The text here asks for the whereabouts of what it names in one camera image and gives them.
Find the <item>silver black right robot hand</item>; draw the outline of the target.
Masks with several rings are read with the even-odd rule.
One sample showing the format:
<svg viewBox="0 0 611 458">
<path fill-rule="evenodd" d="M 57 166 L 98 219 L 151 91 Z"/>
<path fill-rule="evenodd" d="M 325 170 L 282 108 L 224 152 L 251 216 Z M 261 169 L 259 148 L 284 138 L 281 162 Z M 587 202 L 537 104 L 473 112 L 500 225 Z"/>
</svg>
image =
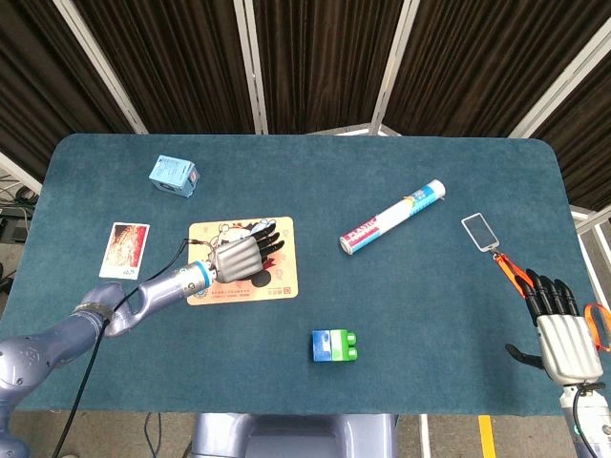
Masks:
<svg viewBox="0 0 611 458">
<path fill-rule="evenodd" d="M 545 371 L 558 385 L 597 382 L 603 374 L 598 350 L 568 285 L 531 269 L 515 275 L 515 285 L 537 332 L 540 354 L 527 354 L 507 343 L 509 355 L 521 364 Z"/>
</svg>

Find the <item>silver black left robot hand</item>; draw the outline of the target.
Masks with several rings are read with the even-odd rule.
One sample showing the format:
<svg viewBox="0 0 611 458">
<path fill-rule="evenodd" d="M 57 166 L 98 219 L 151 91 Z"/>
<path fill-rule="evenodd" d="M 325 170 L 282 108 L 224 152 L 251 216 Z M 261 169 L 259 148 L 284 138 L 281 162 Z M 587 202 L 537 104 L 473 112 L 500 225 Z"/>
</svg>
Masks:
<svg viewBox="0 0 611 458">
<path fill-rule="evenodd" d="M 221 244 L 209 255 L 216 281 L 241 281 L 263 271 L 267 258 L 284 246 L 272 221 L 248 236 Z"/>
</svg>

